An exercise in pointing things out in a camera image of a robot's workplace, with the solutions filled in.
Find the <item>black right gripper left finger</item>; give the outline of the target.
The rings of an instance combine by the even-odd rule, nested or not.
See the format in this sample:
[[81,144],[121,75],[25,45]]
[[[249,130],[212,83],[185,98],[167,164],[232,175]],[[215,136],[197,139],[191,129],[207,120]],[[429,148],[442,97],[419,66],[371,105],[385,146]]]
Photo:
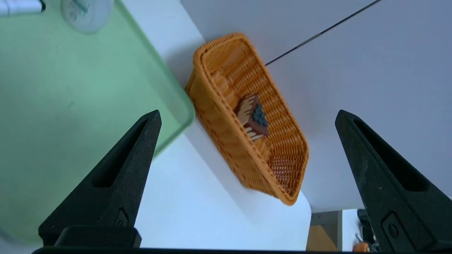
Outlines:
[[162,122],[140,117],[39,226],[44,247],[139,247],[135,221]]

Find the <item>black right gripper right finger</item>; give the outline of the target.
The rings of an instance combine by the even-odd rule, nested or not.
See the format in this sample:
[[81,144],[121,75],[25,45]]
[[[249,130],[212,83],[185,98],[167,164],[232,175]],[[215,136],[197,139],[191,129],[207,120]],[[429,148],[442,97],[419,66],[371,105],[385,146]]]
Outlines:
[[451,199],[355,114],[335,127],[381,252],[450,253]]

